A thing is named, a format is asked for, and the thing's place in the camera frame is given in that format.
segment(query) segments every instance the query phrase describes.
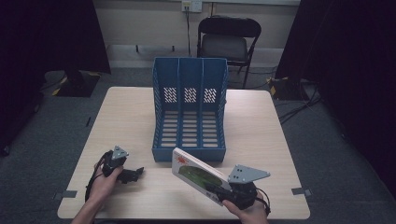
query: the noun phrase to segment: forearm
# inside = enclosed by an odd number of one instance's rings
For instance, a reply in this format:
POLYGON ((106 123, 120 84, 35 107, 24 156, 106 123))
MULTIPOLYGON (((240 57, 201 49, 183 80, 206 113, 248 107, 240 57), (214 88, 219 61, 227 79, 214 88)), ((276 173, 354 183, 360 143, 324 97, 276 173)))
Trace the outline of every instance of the forearm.
POLYGON ((79 210, 72 224, 91 224, 102 205, 102 201, 89 199, 79 210))

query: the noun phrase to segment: book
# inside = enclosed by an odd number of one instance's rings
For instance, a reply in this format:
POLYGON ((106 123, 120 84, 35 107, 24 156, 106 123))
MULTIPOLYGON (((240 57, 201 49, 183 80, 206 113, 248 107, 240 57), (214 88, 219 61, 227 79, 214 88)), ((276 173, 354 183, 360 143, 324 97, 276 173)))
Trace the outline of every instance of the book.
POLYGON ((218 196, 206 190, 206 186, 214 185, 231 190, 227 175, 177 147, 172 155, 172 173, 221 206, 218 196))

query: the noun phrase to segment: light wood surface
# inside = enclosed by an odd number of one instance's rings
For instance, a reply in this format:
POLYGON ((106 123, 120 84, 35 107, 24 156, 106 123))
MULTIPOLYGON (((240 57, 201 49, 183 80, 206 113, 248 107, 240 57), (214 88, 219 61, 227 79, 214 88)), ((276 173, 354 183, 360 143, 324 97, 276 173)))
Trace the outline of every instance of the light wood surface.
MULTIPOLYGON (((135 183, 119 184, 97 218, 136 219, 236 219, 225 207, 207 199, 174 175, 170 162, 155 162, 151 147, 155 129, 152 88, 113 87, 93 124, 67 190, 76 198, 64 198, 60 218, 73 218, 84 204, 85 186, 93 165, 115 145, 129 152, 125 169, 144 166, 135 183)), ((271 200, 269 218, 306 219, 310 212, 300 188, 285 136, 267 91, 227 91, 224 132, 227 151, 223 163, 210 163, 224 174, 236 164, 271 173, 257 180, 271 200)))

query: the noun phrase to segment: gray floor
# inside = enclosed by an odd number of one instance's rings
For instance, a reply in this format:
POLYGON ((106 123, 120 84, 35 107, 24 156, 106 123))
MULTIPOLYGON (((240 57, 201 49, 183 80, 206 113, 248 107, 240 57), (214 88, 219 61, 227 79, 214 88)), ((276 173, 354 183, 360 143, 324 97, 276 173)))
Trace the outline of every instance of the gray floor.
MULTIPOLYGON (((247 87, 268 90, 264 84, 273 70, 252 68, 247 87)), ((241 77, 234 68, 230 71, 230 88, 239 88, 241 77)), ((62 76, 63 72, 47 73, 46 85, 62 76)), ((52 197, 67 188, 112 86, 151 86, 151 69, 113 68, 111 75, 102 75, 91 98, 51 96, 56 86, 43 91, 39 111, 12 143, 11 154, 0 158, 0 223, 70 222, 57 217, 60 201, 52 197), (86 127, 89 117, 91 125, 86 127)), ((312 94, 315 85, 305 87, 312 94)), ((282 116, 304 103, 274 100, 274 104, 282 116)), ((396 223, 393 198, 366 159, 342 137, 336 118, 323 103, 298 113, 282 128, 301 183, 313 192, 307 197, 311 217, 270 223, 396 223)))

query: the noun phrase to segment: black chair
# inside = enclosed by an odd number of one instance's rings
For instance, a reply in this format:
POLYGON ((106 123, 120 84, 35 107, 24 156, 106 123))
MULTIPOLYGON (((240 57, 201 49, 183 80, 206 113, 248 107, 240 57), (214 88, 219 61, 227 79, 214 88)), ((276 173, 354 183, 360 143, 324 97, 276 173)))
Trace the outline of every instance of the black chair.
POLYGON ((228 65, 239 66, 238 74, 242 67, 246 67, 244 89, 254 47, 261 33, 262 27, 253 19, 225 16, 205 18, 198 26, 197 57, 225 58, 228 65), (248 38, 252 39, 249 49, 248 38))

